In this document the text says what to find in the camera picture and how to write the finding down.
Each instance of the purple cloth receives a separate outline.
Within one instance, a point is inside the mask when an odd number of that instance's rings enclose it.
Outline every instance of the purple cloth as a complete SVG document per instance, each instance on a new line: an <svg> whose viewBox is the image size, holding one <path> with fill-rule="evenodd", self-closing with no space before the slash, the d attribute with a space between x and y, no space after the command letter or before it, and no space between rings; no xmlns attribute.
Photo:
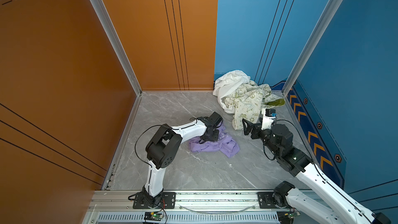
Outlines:
<svg viewBox="0 0 398 224"><path fill-rule="evenodd" d="M218 134L218 141L211 142L206 141L203 144L199 144L200 137L191 138L188 140L189 146L192 152L216 152L221 151L228 158L233 157L236 153L239 152L239 145L232 139L230 135L225 132L225 126L221 125L221 127L217 128L220 132Z"/></svg>

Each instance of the green fabric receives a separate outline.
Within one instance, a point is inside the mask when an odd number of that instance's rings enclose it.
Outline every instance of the green fabric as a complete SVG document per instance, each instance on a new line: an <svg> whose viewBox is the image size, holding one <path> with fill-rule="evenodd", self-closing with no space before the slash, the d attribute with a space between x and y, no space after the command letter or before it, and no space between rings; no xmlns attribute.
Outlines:
<svg viewBox="0 0 398 224"><path fill-rule="evenodd" d="M276 101L264 103L269 106L283 106L285 104L285 99L277 99Z"/></svg>

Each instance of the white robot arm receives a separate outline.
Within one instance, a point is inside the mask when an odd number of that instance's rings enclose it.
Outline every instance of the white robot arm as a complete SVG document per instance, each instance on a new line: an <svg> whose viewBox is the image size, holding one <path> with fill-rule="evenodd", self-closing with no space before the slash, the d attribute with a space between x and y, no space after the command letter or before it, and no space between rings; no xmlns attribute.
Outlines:
<svg viewBox="0 0 398 224"><path fill-rule="evenodd" d="M181 136L182 139L180 144L191 138L202 136L207 129L205 123L199 120L171 128L176 135ZM174 156L175 154L165 158L164 167L160 167L159 169L152 160L149 160L150 166L148 171L148 179L144 187L150 196L155 197L163 191L163 178L164 173L166 172L166 166L172 162Z"/></svg>
<svg viewBox="0 0 398 224"><path fill-rule="evenodd" d="M169 127L165 124L159 128L146 148L150 166L142 192L149 206L158 206L165 168L173 161L180 144L197 136L203 141L217 141L217 128L221 121L221 116L214 112L210 117L199 117L182 126ZM382 213L374 214L356 202L329 179L310 157L292 146L293 134L285 125L274 124L270 129L262 130L261 123L253 124L245 119L242 122L245 135L251 133L252 139L261 139L279 165L309 186L330 208L306 197L286 181L274 189L276 206L296 208L321 224L391 224Z"/></svg>
<svg viewBox="0 0 398 224"><path fill-rule="evenodd" d="M198 136L204 142L217 141L219 132L217 128L221 122L222 117L214 112L210 117L198 117L195 121L181 126L169 127L164 124L159 127L145 148L148 153L149 171L142 192L149 206L158 206L166 167L174 160L181 143Z"/></svg>

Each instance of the patterned cloth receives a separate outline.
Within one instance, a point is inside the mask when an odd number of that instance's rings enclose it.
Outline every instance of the patterned cloth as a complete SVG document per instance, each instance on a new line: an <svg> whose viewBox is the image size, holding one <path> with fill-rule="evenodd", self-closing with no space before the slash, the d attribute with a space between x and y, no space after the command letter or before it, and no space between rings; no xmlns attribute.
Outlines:
<svg viewBox="0 0 398 224"><path fill-rule="evenodd" d="M234 108L235 115L232 127L242 130L242 119L256 123L262 108L275 108L285 104L285 100L271 93L268 84L258 86L250 80L247 84L240 85L233 93L224 97L227 108Z"/></svg>

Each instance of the marble floor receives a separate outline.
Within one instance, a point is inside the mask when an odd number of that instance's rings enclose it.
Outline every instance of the marble floor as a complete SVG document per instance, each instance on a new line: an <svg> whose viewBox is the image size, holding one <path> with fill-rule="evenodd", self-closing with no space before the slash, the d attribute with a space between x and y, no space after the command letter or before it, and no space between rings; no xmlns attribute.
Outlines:
<svg viewBox="0 0 398 224"><path fill-rule="evenodd" d="M289 106L276 108L279 119L292 122ZM232 128L232 114L225 113L212 93L173 92L143 93L127 143L123 149L114 179L113 190L141 190L148 165L138 160L134 153L137 137L148 127L167 123L178 126L190 122L192 117L219 113L224 119L226 132L239 144L240 152L227 158L222 152L192 153L188 142L182 143L174 161L167 167L164 177L165 190L178 189L273 189L282 181L288 181L299 189L308 187L284 171L276 161L268 160L260 140L252 140L243 131ZM293 133L293 145L305 151L299 134L289 123ZM146 159L145 147L158 127L146 132L137 143L137 152Z"/></svg>

